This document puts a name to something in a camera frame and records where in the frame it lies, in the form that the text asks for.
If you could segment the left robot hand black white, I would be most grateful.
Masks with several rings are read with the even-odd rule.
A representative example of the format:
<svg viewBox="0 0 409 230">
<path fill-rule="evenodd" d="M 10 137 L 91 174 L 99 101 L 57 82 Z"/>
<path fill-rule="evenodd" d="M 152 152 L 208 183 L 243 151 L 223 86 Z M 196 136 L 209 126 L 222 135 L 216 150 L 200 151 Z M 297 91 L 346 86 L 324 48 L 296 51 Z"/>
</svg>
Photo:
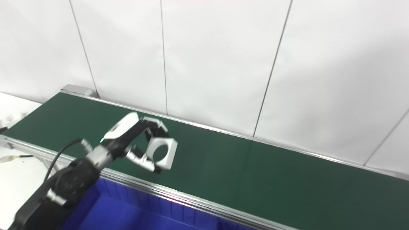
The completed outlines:
<svg viewBox="0 0 409 230">
<path fill-rule="evenodd" d="M 145 152 L 131 145 L 140 134 L 145 134 L 148 140 Z M 143 169 L 160 173 L 172 168 L 177 145 L 162 121 L 150 117 L 139 118 L 137 112 L 130 112 L 102 137 L 95 150 L 105 151 L 109 162 L 126 157 Z M 161 146 L 167 146 L 167 153 L 162 160 L 155 161 L 153 155 Z"/>
</svg>

